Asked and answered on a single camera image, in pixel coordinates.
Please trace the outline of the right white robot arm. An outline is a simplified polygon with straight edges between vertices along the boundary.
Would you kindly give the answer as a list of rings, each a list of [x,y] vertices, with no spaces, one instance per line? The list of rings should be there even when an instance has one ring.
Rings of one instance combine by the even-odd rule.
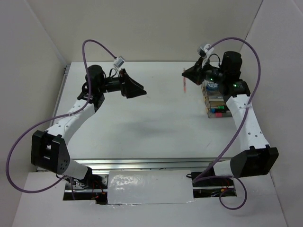
[[[197,85],[204,81],[214,82],[237,127],[233,139],[240,140],[240,152],[228,161],[218,157],[203,173],[211,185],[218,185],[223,176],[237,178],[267,175],[277,160],[276,147],[270,146],[257,121],[252,106],[253,94],[247,83],[240,78],[242,58],[238,52],[225,52],[219,67],[212,66],[209,51],[201,51],[200,58],[183,76]]]

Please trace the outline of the green cap black highlighter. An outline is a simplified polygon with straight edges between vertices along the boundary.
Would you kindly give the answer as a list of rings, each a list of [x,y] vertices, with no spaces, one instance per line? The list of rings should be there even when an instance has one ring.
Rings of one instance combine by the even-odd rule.
[[[218,106],[217,108],[220,109],[220,110],[226,110],[226,106],[224,106],[224,105],[223,106]]]

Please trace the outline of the blue cap black highlighter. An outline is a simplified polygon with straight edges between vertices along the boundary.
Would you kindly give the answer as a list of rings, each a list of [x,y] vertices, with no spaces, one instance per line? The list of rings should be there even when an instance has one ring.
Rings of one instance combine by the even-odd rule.
[[[211,108],[210,109],[211,113],[226,113],[227,111],[229,111],[228,109],[217,109],[217,108]]]

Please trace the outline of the orange slim highlighter pen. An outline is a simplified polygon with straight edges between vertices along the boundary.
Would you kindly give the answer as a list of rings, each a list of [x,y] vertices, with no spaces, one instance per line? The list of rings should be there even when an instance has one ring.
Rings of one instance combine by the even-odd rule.
[[[183,76],[183,91],[186,93],[186,77]]]

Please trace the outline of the pink cap black highlighter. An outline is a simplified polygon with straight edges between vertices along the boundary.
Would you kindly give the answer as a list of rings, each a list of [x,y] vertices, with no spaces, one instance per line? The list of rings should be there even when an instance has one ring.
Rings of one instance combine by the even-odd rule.
[[[231,113],[215,113],[215,118],[225,118],[225,117],[232,117]]]

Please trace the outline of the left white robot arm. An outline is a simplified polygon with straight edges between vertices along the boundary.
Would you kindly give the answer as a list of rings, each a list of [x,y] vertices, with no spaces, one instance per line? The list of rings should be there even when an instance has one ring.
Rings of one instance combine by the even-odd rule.
[[[103,104],[105,93],[120,91],[126,98],[146,95],[144,87],[133,80],[125,69],[116,78],[106,77],[101,66],[88,67],[89,74],[81,93],[67,116],[45,131],[36,131],[32,136],[31,163],[37,167],[76,179],[77,184],[87,189],[99,177],[88,166],[71,159],[67,145],[81,127]]]

